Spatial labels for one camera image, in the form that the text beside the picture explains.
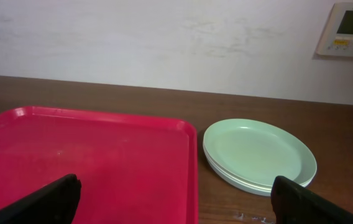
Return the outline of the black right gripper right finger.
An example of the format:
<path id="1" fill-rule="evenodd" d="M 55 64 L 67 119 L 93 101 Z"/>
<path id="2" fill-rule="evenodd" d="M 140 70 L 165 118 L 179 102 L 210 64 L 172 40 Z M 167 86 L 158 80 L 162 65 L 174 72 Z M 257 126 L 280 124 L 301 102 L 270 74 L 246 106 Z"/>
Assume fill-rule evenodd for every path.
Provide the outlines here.
<path id="1" fill-rule="evenodd" d="M 277 224 L 353 224 L 353 214 L 296 182 L 277 176 L 271 191 Z"/>

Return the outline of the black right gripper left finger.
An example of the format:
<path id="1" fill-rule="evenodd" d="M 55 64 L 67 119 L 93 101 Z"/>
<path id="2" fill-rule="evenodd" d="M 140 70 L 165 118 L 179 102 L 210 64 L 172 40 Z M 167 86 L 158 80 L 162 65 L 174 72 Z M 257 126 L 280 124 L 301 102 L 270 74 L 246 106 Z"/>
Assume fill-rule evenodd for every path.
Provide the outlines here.
<path id="1" fill-rule="evenodd" d="M 81 197 L 81 181 L 67 174 L 0 209 L 0 224 L 71 224 Z"/>

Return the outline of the light blue plate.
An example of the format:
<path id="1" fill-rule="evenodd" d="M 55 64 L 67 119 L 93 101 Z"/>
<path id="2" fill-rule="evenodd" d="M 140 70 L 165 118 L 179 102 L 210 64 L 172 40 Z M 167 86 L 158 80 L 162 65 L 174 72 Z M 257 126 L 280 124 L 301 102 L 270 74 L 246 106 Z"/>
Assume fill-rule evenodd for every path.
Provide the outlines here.
<path id="1" fill-rule="evenodd" d="M 302 187 L 314 179 L 318 165 L 312 154 L 295 151 L 204 151 L 210 167 L 228 184 L 245 192 L 270 196 L 274 180 L 284 176 Z"/>

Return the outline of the pale green plate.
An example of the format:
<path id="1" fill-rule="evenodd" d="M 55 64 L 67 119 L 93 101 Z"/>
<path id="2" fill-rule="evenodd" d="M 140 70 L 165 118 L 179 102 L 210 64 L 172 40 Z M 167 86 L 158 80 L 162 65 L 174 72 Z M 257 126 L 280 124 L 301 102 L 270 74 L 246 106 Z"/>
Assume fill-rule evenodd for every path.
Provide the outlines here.
<path id="1" fill-rule="evenodd" d="M 210 125 L 203 147 L 226 173 L 261 187 L 272 186 L 279 175 L 305 185 L 318 169 L 313 153 L 297 137 L 251 119 L 225 119 Z"/>

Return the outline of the cream white plate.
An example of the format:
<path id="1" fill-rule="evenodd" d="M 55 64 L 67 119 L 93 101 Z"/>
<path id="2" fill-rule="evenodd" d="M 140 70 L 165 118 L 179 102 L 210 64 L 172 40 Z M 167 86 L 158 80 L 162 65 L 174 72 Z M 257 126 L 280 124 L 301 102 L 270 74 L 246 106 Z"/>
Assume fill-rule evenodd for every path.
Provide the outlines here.
<path id="1" fill-rule="evenodd" d="M 257 195 L 269 196 L 278 176 L 306 187 L 318 169 L 313 153 L 305 145 L 204 142 L 203 151 L 222 179 Z"/>

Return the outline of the red plastic serving tray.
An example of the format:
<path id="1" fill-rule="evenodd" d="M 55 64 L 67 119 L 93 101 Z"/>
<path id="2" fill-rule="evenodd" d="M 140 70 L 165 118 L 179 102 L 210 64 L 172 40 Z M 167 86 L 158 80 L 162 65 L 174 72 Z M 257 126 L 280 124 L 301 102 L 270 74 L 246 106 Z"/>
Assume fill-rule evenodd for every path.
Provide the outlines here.
<path id="1" fill-rule="evenodd" d="M 25 106 L 0 114 L 0 209 L 67 175 L 75 223 L 197 223 L 197 133 L 154 116 Z"/>

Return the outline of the white wall control panel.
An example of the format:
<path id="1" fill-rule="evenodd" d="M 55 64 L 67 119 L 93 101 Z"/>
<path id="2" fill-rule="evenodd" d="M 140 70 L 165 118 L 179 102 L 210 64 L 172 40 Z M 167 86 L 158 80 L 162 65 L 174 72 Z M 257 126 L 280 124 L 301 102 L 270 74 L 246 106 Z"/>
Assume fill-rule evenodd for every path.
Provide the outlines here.
<path id="1" fill-rule="evenodd" d="M 353 58 L 353 2 L 333 5 L 315 53 L 325 57 Z"/>

